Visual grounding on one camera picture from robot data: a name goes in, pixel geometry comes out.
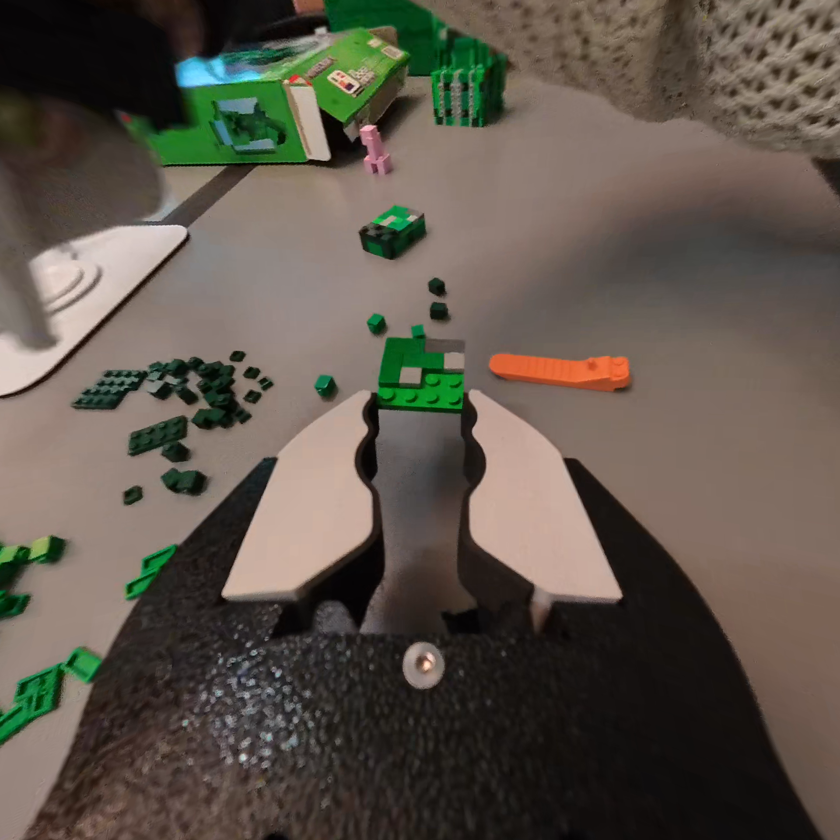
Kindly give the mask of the small green lego head build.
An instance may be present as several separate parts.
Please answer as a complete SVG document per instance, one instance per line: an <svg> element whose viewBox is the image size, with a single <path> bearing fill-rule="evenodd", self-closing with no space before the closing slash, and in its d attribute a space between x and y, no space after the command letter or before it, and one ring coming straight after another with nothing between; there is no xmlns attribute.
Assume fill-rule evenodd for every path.
<svg viewBox="0 0 840 840"><path fill-rule="evenodd" d="M359 230L363 251L388 260L402 256L425 235L425 214L398 205L393 205Z"/></svg>

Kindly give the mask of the person's cream knitted sweater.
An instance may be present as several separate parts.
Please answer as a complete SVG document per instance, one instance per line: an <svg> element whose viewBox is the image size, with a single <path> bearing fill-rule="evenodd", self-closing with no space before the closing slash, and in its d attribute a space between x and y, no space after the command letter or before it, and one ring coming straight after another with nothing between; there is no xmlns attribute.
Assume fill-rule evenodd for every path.
<svg viewBox="0 0 840 840"><path fill-rule="evenodd" d="M646 122L839 155L837 1L420 1L520 70Z"/></svg>

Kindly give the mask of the pink lego pig figure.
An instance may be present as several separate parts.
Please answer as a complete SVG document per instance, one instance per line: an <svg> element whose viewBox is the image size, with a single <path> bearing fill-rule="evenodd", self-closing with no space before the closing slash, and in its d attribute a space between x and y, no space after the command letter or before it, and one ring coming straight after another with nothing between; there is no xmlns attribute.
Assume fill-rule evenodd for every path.
<svg viewBox="0 0 840 840"><path fill-rule="evenodd" d="M387 175L392 172L393 164L386 151L380 131L373 124L365 124L360 129L360 140L364 146L364 168L372 175Z"/></svg>

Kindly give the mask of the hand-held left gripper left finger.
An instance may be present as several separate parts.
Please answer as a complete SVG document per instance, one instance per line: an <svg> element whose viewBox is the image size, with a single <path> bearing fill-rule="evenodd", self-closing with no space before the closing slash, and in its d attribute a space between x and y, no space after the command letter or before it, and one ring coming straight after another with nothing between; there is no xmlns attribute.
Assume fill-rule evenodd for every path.
<svg viewBox="0 0 840 840"><path fill-rule="evenodd" d="M281 605L279 630L306 631L324 602L361 628L384 575L375 394L362 390L277 455L221 591L226 602Z"/></svg>

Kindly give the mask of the orange brick separator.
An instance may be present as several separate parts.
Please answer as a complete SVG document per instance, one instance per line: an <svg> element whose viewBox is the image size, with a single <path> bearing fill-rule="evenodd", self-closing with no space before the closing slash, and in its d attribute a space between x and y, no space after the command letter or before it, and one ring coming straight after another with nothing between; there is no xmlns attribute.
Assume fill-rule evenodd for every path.
<svg viewBox="0 0 840 840"><path fill-rule="evenodd" d="M628 359L608 355L585 360L561 360L496 353L490 357L489 369L492 374L507 381L598 392L625 389L633 380Z"/></svg>

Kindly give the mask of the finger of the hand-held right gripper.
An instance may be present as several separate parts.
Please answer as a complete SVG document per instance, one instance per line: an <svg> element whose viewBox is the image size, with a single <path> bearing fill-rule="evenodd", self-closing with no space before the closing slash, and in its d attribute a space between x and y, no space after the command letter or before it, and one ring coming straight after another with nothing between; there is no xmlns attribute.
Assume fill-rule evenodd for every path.
<svg viewBox="0 0 840 840"><path fill-rule="evenodd" d="M1 325L24 347L55 343L29 264L44 250L156 214L161 169L112 112L1 93Z"/></svg>

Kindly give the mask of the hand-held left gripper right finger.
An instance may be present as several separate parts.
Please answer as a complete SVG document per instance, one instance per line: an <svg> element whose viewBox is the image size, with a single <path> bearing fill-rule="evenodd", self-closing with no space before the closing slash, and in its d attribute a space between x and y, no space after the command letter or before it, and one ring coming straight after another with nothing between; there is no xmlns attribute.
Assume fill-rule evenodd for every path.
<svg viewBox="0 0 840 840"><path fill-rule="evenodd" d="M458 582L475 606L458 628L540 632L557 604L615 606L623 591L561 452L480 390L460 423L467 487Z"/></svg>

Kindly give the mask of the white monitor stand base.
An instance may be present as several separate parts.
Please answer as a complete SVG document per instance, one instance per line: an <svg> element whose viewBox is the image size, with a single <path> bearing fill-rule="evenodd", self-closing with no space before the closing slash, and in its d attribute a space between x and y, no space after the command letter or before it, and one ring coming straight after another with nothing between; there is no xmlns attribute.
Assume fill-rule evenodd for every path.
<svg viewBox="0 0 840 840"><path fill-rule="evenodd" d="M181 225L113 227L48 249L30 262L56 344L28 350L1 341L1 396L15 396L52 375L111 318L188 237Z"/></svg>

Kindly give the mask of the green lego set box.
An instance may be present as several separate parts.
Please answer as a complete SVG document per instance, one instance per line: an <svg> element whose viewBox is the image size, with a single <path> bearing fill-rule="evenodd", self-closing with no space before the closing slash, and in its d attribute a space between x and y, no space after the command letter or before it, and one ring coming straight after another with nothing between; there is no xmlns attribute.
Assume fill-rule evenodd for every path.
<svg viewBox="0 0 840 840"><path fill-rule="evenodd" d="M375 125L406 81L391 27L272 40L176 66L185 123L121 113L159 165L330 161Z"/></svg>

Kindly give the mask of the large green lego build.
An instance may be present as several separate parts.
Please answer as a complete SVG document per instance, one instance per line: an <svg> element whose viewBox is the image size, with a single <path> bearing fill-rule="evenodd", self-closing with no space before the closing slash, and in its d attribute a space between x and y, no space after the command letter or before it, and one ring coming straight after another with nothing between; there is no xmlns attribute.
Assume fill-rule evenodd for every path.
<svg viewBox="0 0 840 840"><path fill-rule="evenodd" d="M324 8L334 32L393 27L398 46L423 66L434 60L439 33L447 27L425 7L410 1L325 1Z"/></svg>

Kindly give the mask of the narrow dark green lego plate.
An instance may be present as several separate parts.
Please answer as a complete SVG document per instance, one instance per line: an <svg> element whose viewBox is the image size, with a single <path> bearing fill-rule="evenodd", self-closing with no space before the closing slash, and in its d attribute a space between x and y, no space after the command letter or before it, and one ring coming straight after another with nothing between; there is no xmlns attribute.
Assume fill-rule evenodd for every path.
<svg viewBox="0 0 840 840"><path fill-rule="evenodd" d="M130 457L142 455L153 449L177 443L187 434L187 419L184 415L174 416L132 431L129 436L127 454Z"/></svg>

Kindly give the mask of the large dark green lego plate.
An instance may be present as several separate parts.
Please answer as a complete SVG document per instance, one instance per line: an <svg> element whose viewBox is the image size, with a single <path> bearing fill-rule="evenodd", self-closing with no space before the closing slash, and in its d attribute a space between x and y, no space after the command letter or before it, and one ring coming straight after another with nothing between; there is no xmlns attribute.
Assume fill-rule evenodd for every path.
<svg viewBox="0 0 840 840"><path fill-rule="evenodd" d="M108 370L98 380L82 390L70 404L77 410L111 411L123 398L139 390L146 379L147 370Z"/></svg>

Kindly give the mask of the striped green lego build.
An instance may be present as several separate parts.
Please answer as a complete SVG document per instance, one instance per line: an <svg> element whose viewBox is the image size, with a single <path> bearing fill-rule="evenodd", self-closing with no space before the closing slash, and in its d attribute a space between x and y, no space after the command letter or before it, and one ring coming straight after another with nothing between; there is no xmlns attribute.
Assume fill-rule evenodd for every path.
<svg viewBox="0 0 840 840"><path fill-rule="evenodd" d="M484 128L504 108L508 57L477 38L446 30L430 74L436 125Z"/></svg>

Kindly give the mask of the green lego block assembly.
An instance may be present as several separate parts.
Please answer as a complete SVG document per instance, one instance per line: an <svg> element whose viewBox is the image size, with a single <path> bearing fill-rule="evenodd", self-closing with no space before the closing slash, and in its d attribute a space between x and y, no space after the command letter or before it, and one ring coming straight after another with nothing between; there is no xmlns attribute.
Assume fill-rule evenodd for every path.
<svg viewBox="0 0 840 840"><path fill-rule="evenodd" d="M460 339L385 340L376 402L384 411L459 414L465 397L466 343Z"/></svg>

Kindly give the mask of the pile of bright green lego pieces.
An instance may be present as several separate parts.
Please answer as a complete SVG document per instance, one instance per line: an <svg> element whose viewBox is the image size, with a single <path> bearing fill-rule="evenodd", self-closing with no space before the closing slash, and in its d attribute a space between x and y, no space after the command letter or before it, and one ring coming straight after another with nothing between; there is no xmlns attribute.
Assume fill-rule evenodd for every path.
<svg viewBox="0 0 840 840"><path fill-rule="evenodd" d="M3 544L1 549L1 617L3 620L23 614L31 595L13 589L19 575L29 564L53 564L67 549L67 541L47 535L31 543ZM177 544L166 546L142 558L140 574L129 581L123 590L124 599L139 599L160 572L175 556ZM58 708L64 679L71 676L90 684L97 675L102 658L88 647L74 648L68 657L56 665L22 678L16 684L12 705L1 712L1 743L24 730L27 725Z"/></svg>

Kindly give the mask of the pile of dark green lego pieces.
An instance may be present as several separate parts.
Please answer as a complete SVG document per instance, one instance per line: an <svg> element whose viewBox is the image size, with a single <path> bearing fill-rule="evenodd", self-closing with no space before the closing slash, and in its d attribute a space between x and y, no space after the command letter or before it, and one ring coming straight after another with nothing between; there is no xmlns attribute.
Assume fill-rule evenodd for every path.
<svg viewBox="0 0 840 840"><path fill-rule="evenodd" d="M163 458L165 471L161 483L171 494L197 497L209 483L205 473L191 467L193 452L186 443L189 432L193 429L213 432L246 424L253 416L252 407L275 386L274 379L257 366L247 365L239 370L237 366L245 358L244 351L236 350L227 361L204 361L192 356L186 360L156 361L143 369L116 369L147 370L138 391L163 402L174 399L182 406L178 414L153 424L184 415L187 434L183 440L142 454L158 454Z"/></svg>

